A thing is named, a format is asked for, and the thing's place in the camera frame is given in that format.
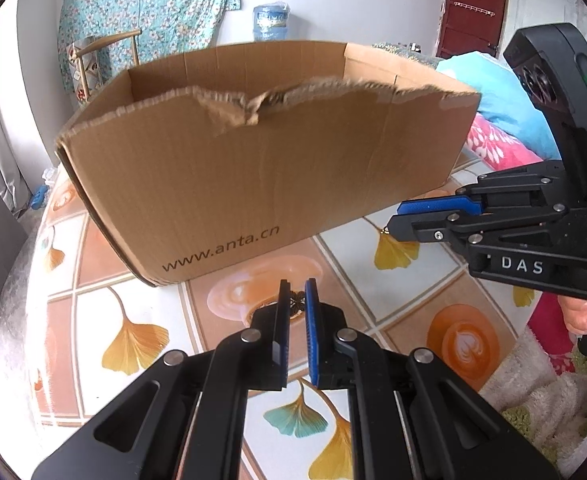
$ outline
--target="gray floor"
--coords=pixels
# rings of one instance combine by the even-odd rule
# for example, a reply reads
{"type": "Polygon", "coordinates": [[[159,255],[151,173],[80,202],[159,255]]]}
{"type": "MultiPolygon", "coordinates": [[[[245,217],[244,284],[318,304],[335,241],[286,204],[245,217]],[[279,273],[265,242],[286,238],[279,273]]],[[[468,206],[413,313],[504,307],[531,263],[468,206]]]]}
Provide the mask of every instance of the gray floor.
{"type": "Polygon", "coordinates": [[[29,210],[20,223],[30,233],[0,298],[0,454],[27,480],[43,459],[33,419],[32,385],[25,364],[26,289],[38,225],[44,208],[29,210]]]}

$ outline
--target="floral curtain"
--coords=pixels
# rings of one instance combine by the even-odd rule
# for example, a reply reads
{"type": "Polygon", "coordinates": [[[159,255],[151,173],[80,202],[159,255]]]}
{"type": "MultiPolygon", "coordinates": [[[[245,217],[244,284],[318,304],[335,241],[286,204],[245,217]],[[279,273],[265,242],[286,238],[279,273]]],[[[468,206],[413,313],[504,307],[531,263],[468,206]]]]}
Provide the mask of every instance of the floral curtain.
{"type": "MultiPolygon", "coordinates": [[[[140,62],[168,54],[206,48],[225,10],[240,9],[240,0],[64,0],[58,31],[58,59],[64,86],[73,92],[67,45],[87,36],[108,36],[141,28],[140,62]]],[[[129,41],[98,54],[107,80],[132,65],[129,41]]]]}

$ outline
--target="patterned tablecloth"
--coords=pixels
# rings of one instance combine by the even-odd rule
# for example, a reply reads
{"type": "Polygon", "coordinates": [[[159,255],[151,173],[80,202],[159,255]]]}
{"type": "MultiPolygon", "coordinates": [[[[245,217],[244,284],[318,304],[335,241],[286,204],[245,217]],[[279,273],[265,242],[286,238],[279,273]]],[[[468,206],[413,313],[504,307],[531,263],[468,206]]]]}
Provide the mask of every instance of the patterned tablecloth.
{"type": "MultiPolygon", "coordinates": [[[[427,195],[452,194],[489,171],[463,153],[448,182],[427,195]]],[[[470,277],[443,244],[394,241],[381,227],[396,208],[151,288],[118,259],[61,170],[38,233],[27,304],[34,411],[48,451],[165,351],[208,351],[241,330],[273,300],[281,278],[302,290],[315,277],[321,300],[342,307],[350,326],[395,351],[428,346],[480,388],[524,330],[539,293],[470,277]]],[[[347,394],[306,382],[302,316],[291,319],[288,387],[248,401],[241,479],[353,478],[347,394]]]]}

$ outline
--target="cardboard box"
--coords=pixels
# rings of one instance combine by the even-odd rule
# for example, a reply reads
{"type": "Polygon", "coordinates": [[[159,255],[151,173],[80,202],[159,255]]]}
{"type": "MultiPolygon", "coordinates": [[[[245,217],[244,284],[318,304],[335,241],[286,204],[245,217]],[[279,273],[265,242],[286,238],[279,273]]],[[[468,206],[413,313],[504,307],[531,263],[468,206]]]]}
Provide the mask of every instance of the cardboard box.
{"type": "Polygon", "coordinates": [[[440,186],[479,101],[366,46],[235,44],[122,72],[58,155],[129,269],[164,285],[440,186]]]}

